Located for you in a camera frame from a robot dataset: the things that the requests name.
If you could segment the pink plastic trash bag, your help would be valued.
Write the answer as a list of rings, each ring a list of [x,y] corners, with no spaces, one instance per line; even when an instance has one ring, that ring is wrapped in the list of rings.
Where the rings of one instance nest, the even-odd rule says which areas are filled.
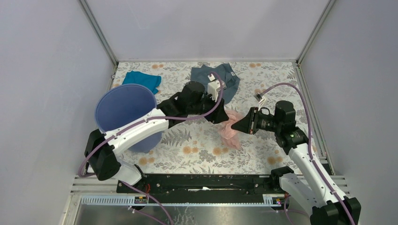
[[[221,136],[221,141],[228,148],[232,149],[240,149],[241,142],[238,137],[238,131],[232,129],[232,125],[243,119],[243,115],[234,111],[234,110],[226,110],[226,114],[229,117],[227,121],[224,121],[220,124],[218,133]]]

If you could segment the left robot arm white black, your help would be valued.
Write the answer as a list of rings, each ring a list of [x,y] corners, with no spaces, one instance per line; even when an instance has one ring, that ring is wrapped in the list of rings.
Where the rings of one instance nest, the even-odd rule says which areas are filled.
[[[127,183],[135,193],[145,188],[144,174],[138,166],[120,159],[128,148],[151,135],[163,132],[183,121],[205,118],[213,124],[229,119],[222,98],[225,83],[214,80],[205,88],[195,81],[188,82],[181,92],[159,103],[141,118],[122,127],[102,133],[90,133],[85,160],[78,170],[80,177],[96,176],[100,181],[116,179]]]

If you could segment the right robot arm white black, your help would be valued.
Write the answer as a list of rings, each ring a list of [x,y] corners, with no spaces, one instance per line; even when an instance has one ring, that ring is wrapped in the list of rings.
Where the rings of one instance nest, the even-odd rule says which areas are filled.
[[[288,166],[271,171],[269,187],[275,193],[287,192],[305,210],[313,225],[356,225],[361,204],[349,198],[332,180],[311,150],[307,135],[296,125],[296,111],[289,101],[278,101],[274,114],[252,107],[231,128],[246,134],[265,130],[275,134],[277,144],[302,172],[302,183]]]

